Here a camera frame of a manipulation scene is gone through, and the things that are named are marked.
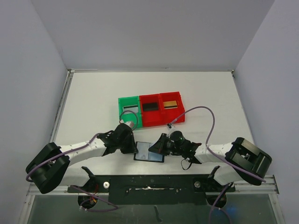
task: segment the white wall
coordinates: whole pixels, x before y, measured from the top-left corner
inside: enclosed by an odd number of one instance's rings
[[[288,224],[299,220],[299,1],[276,0],[235,80],[256,144],[273,158]]]
[[[15,224],[25,167],[50,139],[66,68],[29,0],[0,3],[0,223]]]
[[[235,69],[274,0],[32,0],[69,69]]]

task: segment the purple cable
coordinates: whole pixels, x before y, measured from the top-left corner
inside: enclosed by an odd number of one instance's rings
[[[266,180],[264,180],[263,178],[261,178],[261,177],[255,175],[255,174],[252,174],[251,172],[248,172],[247,170],[242,169],[242,168],[240,168],[240,167],[238,167],[238,166],[236,166],[236,165],[234,165],[234,164],[228,162],[226,159],[220,157],[219,155],[217,155],[216,153],[214,153],[214,152],[210,149],[210,147],[209,147],[207,144],[208,144],[208,142],[209,142],[209,139],[210,139],[211,134],[212,134],[212,132],[213,132],[213,130],[214,130],[214,127],[215,127],[215,115],[214,115],[213,111],[212,111],[210,108],[208,108],[208,107],[206,107],[206,106],[196,106],[196,107],[194,107],[194,108],[191,108],[191,109],[187,110],[186,112],[182,113],[181,115],[179,115],[177,118],[175,118],[175,119],[171,122],[171,124],[173,125],[173,124],[174,124],[180,117],[182,117],[183,115],[185,115],[185,114],[188,113],[189,111],[192,111],[192,110],[197,109],[197,108],[205,108],[205,109],[207,109],[207,110],[212,114],[212,117],[213,117],[212,128],[211,128],[210,133],[209,133],[209,135],[207,136],[207,139],[206,139],[206,148],[209,150],[209,152],[210,152],[212,155],[216,156],[218,159],[220,159],[222,162],[224,162],[224,163],[230,165],[231,167],[233,167],[233,168],[235,168],[235,169],[237,169],[237,170],[239,170],[239,171],[241,171],[241,172],[243,172],[243,173],[245,173],[245,174],[247,174],[247,175],[249,175],[249,176],[252,176],[252,177],[258,179],[259,181],[266,182]]]
[[[211,217],[212,217],[212,211],[215,208],[215,205],[217,204],[217,202],[219,201],[220,197],[222,196],[223,192],[225,192],[225,190],[229,187],[229,184],[225,185],[225,187],[223,188],[223,190],[221,191],[221,193],[218,195],[218,197],[216,198],[216,200],[214,201],[210,213],[209,213],[209,224],[211,223]],[[224,214],[228,217],[229,219],[229,223],[232,224],[232,220],[230,219],[228,213],[225,210],[222,210],[224,212]]]
[[[98,196],[96,196],[96,195],[93,195],[93,194],[91,194],[91,193],[89,193],[89,192],[87,192],[87,191],[85,191],[85,190],[83,190],[83,189],[81,189],[81,188],[79,188],[79,187],[76,187],[76,186],[71,185],[71,188],[74,188],[74,189],[76,189],[76,190],[79,190],[79,191],[81,191],[82,193],[85,193],[85,194],[87,194],[87,195],[89,195],[89,196],[95,197],[95,198],[99,199],[100,201],[105,202],[105,203],[107,203],[107,204],[109,204],[109,205],[112,205],[112,206],[114,207],[113,209],[103,209],[103,210],[87,209],[86,211],[91,211],[91,212],[106,212],[106,211],[114,211],[114,210],[117,210],[117,209],[118,209],[118,206],[117,206],[116,204],[113,204],[113,203],[111,203],[111,202],[109,202],[109,201],[106,201],[106,200],[104,200],[104,199],[102,199],[102,198],[100,198],[100,197],[98,197]],[[80,204],[80,206],[82,206],[82,205],[83,205],[85,202],[87,202],[87,201],[89,201],[89,199],[83,201],[83,202]]]
[[[42,167],[43,165],[47,164],[48,162],[53,161],[53,160],[55,160],[55,159],[57,159],[57,158],[59,158],[59,157],[65,155],[65,154],[72,153],[72,152],[75,152],[75,151],[77,151],[77,150],[80,150],[80,149],[83,149],[83,148],[87,147],[87,146],[88,146],[88,145],[89,145],[89,144],[90,144],[90,143],[91,143],[91,142],[92,142],[92,141],[93,141],[99,134],[100,134],[100,133],[95,134],[95,135],[92,137],[92,139],[90,139],[89,142],[86,143],[86,144],[83,145],[83,146],[80,146],[80,147],[78,147],[78,148],[71,149],[71,150],[66,151],[66,152],[64,152],[64,153],[61,153],[61,154],[58,154],[58,155],[53,156],[52,158],[49,158],[48,160],[46,160],[46,161],[44,161],[44,162],[42,162],[42,163],[40,163],[40,164],[38,164],[36,167],[34,167],[34,168],[27,174],[27,176],[26,176],[26,181],[28,181],[28,182],[33,182],[33,181],[30,180],[29,178],[30,178],[30,176],[31,176],[37,169],[39,169],[39,168]]]

